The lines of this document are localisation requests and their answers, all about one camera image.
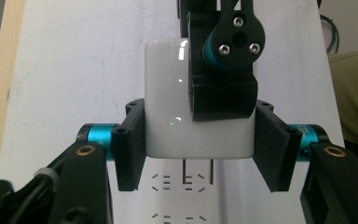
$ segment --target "power outlet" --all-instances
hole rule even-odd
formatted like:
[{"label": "power outlet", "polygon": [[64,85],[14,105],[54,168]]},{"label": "power outlet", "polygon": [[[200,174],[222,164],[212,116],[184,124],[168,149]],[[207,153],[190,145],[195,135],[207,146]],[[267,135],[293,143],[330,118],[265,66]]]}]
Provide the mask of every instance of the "power outlet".
[{"label": "power outlet", "polygon": [[212,161],[148,160],[140,183],[150,205],[146,223],[220,223]]}]

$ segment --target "white power adapter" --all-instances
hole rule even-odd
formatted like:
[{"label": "white power adapter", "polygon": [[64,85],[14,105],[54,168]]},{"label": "white power adapter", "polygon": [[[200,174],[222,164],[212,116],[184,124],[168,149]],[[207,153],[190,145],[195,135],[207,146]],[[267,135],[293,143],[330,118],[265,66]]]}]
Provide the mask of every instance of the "white power adapter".
[{"label": "white power adapter", "polygon": [[157,39],[145,49],[146,155],[160,159],[244,159],[254,154],[248,119],[193,121],[187,39]]}]

